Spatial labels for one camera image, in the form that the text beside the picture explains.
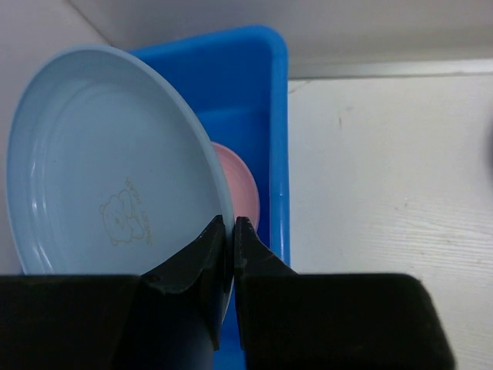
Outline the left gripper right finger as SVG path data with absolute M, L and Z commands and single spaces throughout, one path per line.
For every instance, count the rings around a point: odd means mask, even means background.
M 251 222 L 234 227 L 236 314 L 249 369 L 453 369 L 424 285 L 407 274 L 298 274 Z

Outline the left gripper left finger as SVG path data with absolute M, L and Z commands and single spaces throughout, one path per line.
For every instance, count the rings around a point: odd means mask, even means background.
M 148 273 L 1 279 L 3 369 L 210 369 L 226 231 L 214 217 Z

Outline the pink plate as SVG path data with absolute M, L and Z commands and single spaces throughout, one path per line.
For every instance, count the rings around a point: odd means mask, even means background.
M 260 221 L 260 197 L 253 174 L 230 148 L 215 142 L 213 147 L 228 183 L 234 217 L 248 217 L 257 230 Z

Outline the light blue plate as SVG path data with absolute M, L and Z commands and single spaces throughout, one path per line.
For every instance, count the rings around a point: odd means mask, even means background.
M 47 62 L 19 101 L 6 200 L 23 275 L 136 275 L 233 206 L 210 138 L 154 69 L 108 46 Z

